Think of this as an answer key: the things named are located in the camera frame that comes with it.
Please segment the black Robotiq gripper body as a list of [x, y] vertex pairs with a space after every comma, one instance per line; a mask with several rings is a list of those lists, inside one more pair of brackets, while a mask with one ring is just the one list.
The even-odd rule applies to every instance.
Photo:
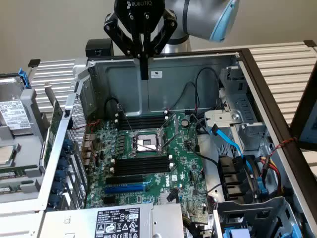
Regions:
[[130, 33], [152, 34], [165, 10], [163, 0], [116, 0], [114, 13]]

